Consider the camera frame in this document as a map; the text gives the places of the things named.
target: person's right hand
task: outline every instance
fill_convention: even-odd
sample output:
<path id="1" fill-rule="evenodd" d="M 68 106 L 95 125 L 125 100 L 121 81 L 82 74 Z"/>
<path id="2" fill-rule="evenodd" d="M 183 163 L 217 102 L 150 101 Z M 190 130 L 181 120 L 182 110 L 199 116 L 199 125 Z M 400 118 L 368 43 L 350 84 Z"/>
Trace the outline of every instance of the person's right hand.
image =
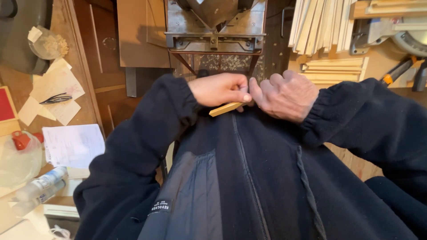
<path id="1" fill-rule="evenodd" d="M 283 76 L 271 75 L 258 86 L 257 80 L 249 80 L 249 92 L 258 106 L 268 115 L 302 123 L 319 95 L 317 87 L 305 76 L 286 70 Z"/>

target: hand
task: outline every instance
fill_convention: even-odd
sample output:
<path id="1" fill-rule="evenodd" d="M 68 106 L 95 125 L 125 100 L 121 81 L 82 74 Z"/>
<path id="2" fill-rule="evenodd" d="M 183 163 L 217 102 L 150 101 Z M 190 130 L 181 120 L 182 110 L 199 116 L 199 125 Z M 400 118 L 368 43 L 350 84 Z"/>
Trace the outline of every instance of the hand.
<path id="1" fill-rule="evenodd" d="M 317 87 L 305 76 L 286 70 L 283 76 L 273 74 L 260 87 L 255 78 L 249 80 L 252 97 L 268 115 L 294 123 L 302 123 L 319 95 Z"/>
<path id="2" fill-rule="evenodd" d="M 226 102 L 250 102 L 248 80 L 245 75 L 222 73 L 188 82 L 194 98 L 200 105 L 219 106 Z"/>

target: jacket sleeve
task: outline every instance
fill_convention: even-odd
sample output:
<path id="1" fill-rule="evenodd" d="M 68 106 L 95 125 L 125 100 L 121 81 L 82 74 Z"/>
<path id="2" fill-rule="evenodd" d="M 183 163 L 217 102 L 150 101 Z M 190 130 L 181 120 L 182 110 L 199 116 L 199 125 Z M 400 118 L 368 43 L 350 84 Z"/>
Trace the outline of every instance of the jacket sleeve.
<path id="1" fill-rule="evenodd" d="M 159 191 L 155 169 L 195 123 L 198 108 L 185 79 L 164 75 L 153 84 L 132 117 L 107 138 L 105 153 L 91 162 L 89 178 L 74 192 L 81 220 L 76 239 L 107 239 L 123 219 L 145 221 Z M 117 238 L 132 238 L 126 234 Z"/>
<path id="2" fill-rule="evenodd" d="M 427 205 L 427 109 L 376 79 L 320 90 L 302 123 L 304 142 L 330 142 L 383 169 L 384 175 Z"/>

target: red board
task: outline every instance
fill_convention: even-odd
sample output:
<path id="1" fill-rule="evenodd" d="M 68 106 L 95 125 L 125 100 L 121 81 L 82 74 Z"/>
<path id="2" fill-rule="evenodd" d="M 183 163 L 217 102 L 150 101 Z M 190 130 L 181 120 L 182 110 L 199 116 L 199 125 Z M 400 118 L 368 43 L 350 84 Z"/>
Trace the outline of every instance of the red board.
<path id="1" fill-rule="evenodd" d="M 0 121 L 13 118 L 15 118 L 15 114 L 7 97 L 6 89 L 0 88 Z"/>

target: person's left hand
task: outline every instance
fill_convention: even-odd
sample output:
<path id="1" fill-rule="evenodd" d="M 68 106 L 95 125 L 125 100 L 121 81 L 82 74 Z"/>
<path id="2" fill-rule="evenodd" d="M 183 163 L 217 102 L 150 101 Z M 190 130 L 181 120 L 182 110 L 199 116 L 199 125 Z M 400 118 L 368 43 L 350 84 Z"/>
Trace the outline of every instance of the person's left hand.
<path id="1" fill-rule="evenodd" d="M 188 87 L 200 105 L 219 106 L 227 102 L 250 102 L 248 80 L 243 74 L 222 73 L 188 82 Z"/>

